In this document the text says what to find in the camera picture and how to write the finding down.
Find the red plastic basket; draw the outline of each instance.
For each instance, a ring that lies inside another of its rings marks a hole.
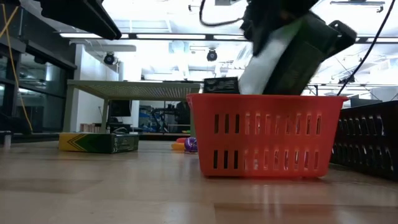
[[[205,176],[321,177],[345,97],[190,94]]]

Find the security camera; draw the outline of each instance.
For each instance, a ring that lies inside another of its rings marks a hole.
[[[209,52],[207,53],[207,61],[209,62],[214,62],[215,60],[217,60],[217,53],[215,49],[211,49],[209,50]]]
[[[114,56],[113,52],[106,53],[104,58],[104,63],[107,65],[114,65],[118,62],[118,59]]]

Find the ceiling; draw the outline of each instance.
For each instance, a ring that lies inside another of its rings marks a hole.
[[[384,0],[384,10],[377,12],[378,7],[339,6],[330,4],[330,0],[320,0],[312,11],[326,23],[340,20],[353,28],[358,35],[372,37],[376,34],[391,0]],[[31,13],[40,16],[40,6],[35,1],[22,0],[22,5]],[[173,34],[241,34],[240,24],[224,27],[207,28],[198,21],[200,0],[104,0],[103,6],[122,32],[134,33],[173,33]],[[220,22],[241,17],[246,8],[246,1],[238,1],[232,6],[215,6],[215,0],[207,0],[204,20]],[[73,27],[41,17],[59,32],[80,32]],[[395,6],[381,36],[398,37],[398,6]],[[143,74],[168,74],[181,70],[186,63],[190,71],[215,72],[216,68],[241,71],[242,66],[250,59],[250,45],[245,42],[201,42],[201,41],[154,41],[154,40],[79,40],[85,44],[99,59],[105,54],[104,46],[134,45],[136,52],[130,52],[139,58]],[[206,60],[208,49],[216,49],[219,59],[216,63]],[[334,83],[352,71],[369,48],[369,44],[356,44],[329,58],[320,66],[312,82]],[[182,52],[184,56],[175,56]],[[120,53],[128,61],[127,53]],[[377,44],[364,63],[357,77],[361,82],[368,80],[369,74],[380,64],[398,57],[397,44]]]

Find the black cable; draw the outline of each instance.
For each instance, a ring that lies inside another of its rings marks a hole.
[[[394,4],[396,3],[396,0],[392,0],[391,1],[391,5],[390,8],[387,11],[387,14],[383,20],[383,22],[380,25],[380,28],[378,30],[378,32],[376,33],[376,36],[374,37],[374,40],[371,44],[371,46],[369,47],[368,51],[366,52],[365,57],[363,57],[362,61],[359,63],[359,65],[355,68],[354,72],[347,78],[347,80],[344,82],[343,86],[341,87],[340,91],[337,93],[338,96],[340,96],[341,92],[344,90],[344,88],[346,87],[346,85],[348,84],[348,82],[352,79],[352,77],[358,72],[358,70],[361,68],[361,66],[363,65],[363,63],[365,62],[365,60],[368,58],[369,54],[371,53],[374,45],[377,42],[377,39],[379,38],[381,31],[384,28],[384,25],[386,25],[386,22],[388,20],[388,17],[390,16],[390,13],[392,11],[392,8],[394,7]]]
[[[242,20],[242,18],[238,18],[238,19],[235,19],[232,21],[217,22],[217,23],[212,23],[212,24],[207,23],[207,22],[203,21],[203,8],[205,7],[205,3],[206,3],[206,0],[201,0],[200,8],[199,8],[199,21],[204,26],[207,26],[207,27],[225,26],[225,25],[234,24],[235,22]]]

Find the table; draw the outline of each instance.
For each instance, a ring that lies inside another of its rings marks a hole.
[[[67,102],[63,131],[70,132],[72,116],[73,91],[78,89],[104,99],[100,133],[106,132],[108,105],[110,100],[154,100],[154,101],[186,101],[186,95],[199,93],[199,83],[157,83],[157,82],[119,82],[68,80]],[[191,136],[195,136],[195,125],[191,112]]]

